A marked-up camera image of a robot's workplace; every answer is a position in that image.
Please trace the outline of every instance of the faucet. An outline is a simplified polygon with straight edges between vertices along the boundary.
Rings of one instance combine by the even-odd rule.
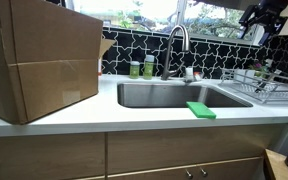
[[[164,70],[162,74],[162,80],[166,81],[170,76],[174,76],[184,65],[184,61],[181,63],[180,67],[177,68],[177,70],[170,71],[169,70],[169,61],[170,61],[170,54],[171,54],[171,45],[173,38],[175,36],[175,33],[177,31],[181,30],[183,32],[183,44],[182,44],[182,51],[183,52],[188,52],[190,50],[190,38],[188,36],[188,32],[183,25],[177,25],[172,29],[172,32],[170,34],[170,37],[168,39],[168,44],[167,44],[167,51],[166,51],[166,59],[165,59],[165,64],[164,64]]]

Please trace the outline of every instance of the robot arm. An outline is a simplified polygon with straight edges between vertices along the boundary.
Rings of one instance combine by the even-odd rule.
[[[242,25],[239,38],[243,39],[250,27],[259,24],[264,28],[259,45],[265,45],[274,35],[281,32],[287,17],[281,17],[280,13],[287,5],[288,0],[262,0],[259,5],[248,6],[239,20]]]

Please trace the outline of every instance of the green sponge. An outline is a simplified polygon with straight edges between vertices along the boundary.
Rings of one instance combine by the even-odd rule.
[[[198,118],[209,118],[215,119],[216,114],[213,113],[208,107],[200,102],[186,102],[188,108],[195,114]]]

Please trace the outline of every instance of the window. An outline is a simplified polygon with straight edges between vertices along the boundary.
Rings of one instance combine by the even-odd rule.
[[[238,21],[244,13],[235,7],[235,4],[241,4],[237,3],[240,0],[233,0],[235,4],[218,0],[66,1],[67,4],[71,2],[71,9],[101,19],[104,26],[108,27],[170,33],[176,24],[184,24],[191,37],[221,38],[223,41],[246,44],[251,44],[255,36],[253,28],[244,40],[237,39],[240,28]]]

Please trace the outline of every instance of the cabinet drawer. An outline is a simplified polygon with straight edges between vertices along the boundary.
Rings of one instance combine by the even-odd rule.
[[[108,133],[108,174],[261,156],[282,125]]]
[[[0,138],[0,179],[104,175],[104,134]]]
[[[261,158],[182,166],[168,169],[119,174],[109,180],[252,180],[262,162]]]

